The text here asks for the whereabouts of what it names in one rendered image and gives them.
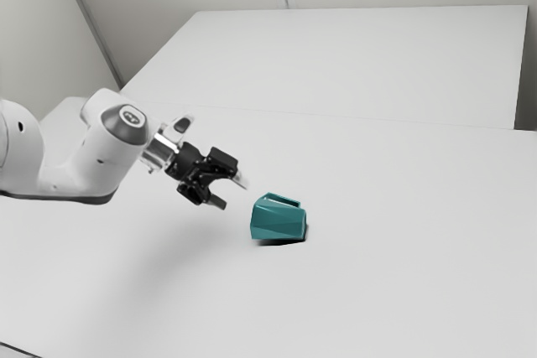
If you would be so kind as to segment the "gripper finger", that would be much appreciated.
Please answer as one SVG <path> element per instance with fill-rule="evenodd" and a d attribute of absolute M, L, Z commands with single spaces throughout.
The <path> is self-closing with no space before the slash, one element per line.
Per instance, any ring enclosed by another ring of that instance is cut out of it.
<path fill-rule="evenodd" d="M 243 189 L 247 189 L 249 181 L 238 167 L 238 160 L 221 149 L 212 147 L 205 160 L 208 166 L 207 175 L 211 181 L 229 179 Z"/>
<path fill-rule="evenodd" d="M 224 176 L 222 174 L 190 175 L 179 181 L 176 190 L 194 205 L 207 204 L 225 210 L 227 202 L 210 190 L 210 185 L 219 179 L 224 179 Z"/>

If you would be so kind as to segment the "teal faceted mug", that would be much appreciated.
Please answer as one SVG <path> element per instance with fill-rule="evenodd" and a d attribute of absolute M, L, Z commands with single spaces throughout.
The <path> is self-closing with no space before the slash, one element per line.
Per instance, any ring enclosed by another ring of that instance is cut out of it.
<path fill-rule="evenodd" d="M 267 193 L 253 204 L 250 234 L 259 241 L 303 241 L 306 211 L 298 200 Z"/>

